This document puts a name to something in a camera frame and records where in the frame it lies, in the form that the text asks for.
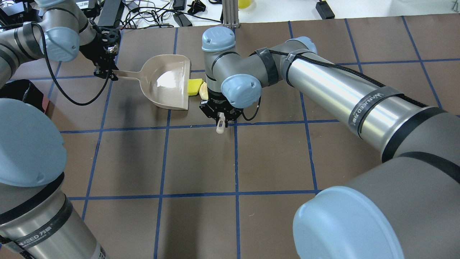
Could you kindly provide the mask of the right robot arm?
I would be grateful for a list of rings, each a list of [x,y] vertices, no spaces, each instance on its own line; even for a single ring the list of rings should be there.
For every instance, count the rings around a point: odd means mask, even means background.
[[[263,87],[285,80],[381,153],[382,164],[301,205],[301,259],[458,259],[459,117],[317,54],[308,37],[247,58],[230,28],[202,35],[209,117],[235,121]]]

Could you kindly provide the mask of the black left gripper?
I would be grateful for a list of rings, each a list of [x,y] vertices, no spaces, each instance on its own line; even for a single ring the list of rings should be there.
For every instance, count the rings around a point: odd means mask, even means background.
[[[115,64],[115,57],[118,54],[120,42],[120,30],[97,28],[95,38],[90,43],[79,47],[83,56],[94,64],[94,76],[101,79],[119,80],[114,72],[119,71]]]

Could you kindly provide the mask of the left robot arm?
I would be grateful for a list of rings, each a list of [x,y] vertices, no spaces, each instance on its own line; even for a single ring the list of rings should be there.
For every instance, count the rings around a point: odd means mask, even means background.
[[[69,62],[79,52],[115,81],[117,50],[102,43],[102,32],[73,0],[37,0],[43,20],[10,25],[1,32],[1,89],[21,64],[45,59]],[[25,259],[108,259],[61,189],[67,151],[42,108],[21,97],[1,98],[1,245]]]

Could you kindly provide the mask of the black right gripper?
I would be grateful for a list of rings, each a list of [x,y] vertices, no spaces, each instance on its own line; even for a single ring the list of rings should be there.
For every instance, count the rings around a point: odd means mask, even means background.
[[[216,122],[216,126],[220,126],[220,113],[224,113],[225,128],[228,128],[229,123],[236,121],[242,115],[242,108],[235,108],[223,95],[209,95],[209,100],[201,100],[199,108],[206,117],[212,118]]]

